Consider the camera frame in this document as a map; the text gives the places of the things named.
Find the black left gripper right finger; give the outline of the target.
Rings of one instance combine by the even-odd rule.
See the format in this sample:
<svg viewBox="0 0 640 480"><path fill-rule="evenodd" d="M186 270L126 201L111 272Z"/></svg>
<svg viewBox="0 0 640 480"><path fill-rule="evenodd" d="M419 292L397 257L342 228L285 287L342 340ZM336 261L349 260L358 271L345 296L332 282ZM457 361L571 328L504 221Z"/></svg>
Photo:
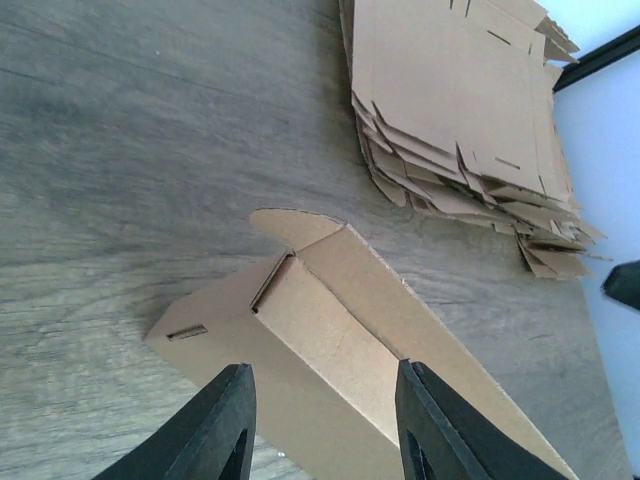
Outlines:
<svg viewBox="0 0 640 480"><path fill-rule="evenodd" d="M399 362L395 406L407 479L563 477L500 431L422 362Z"/></svg>

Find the cardboard box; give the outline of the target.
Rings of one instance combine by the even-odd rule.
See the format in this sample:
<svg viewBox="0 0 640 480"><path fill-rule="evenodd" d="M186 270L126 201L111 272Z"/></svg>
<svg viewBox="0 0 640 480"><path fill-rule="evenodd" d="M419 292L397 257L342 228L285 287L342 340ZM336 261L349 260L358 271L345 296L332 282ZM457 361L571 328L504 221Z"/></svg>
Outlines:
<svg viewBox="0 0 640 480"><path fill-rule="evenodd" d="M349 224L265 208L285 251L174 301L146 343L203 386L252 366L257 430L318 479L402 477L398 364L429 366L500 432L573 471L482 364Z"/></svg>

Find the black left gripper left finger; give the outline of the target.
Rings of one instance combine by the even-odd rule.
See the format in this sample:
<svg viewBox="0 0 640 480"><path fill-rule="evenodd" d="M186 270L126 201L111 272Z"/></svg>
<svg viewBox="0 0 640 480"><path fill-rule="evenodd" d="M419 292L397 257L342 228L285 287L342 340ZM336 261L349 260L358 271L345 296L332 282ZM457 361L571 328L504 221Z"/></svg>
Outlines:
<svg viewBox="0 0 640 480"><path fill-rule="evenodd" d="M98 479L247 479L257 416L249 364L230 364Z"/></svg>

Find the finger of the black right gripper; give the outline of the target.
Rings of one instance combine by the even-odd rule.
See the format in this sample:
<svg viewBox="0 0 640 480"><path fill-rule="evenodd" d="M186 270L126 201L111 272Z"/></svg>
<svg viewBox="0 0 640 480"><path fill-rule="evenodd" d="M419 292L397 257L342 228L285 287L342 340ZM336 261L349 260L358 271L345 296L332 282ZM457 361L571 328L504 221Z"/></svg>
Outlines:
<svg viewBox="0 0 640 480"><path fill-rule="evenodd" d="M640 261L616 265L602 284L608 298L635 311L640 310Z"/></svg>

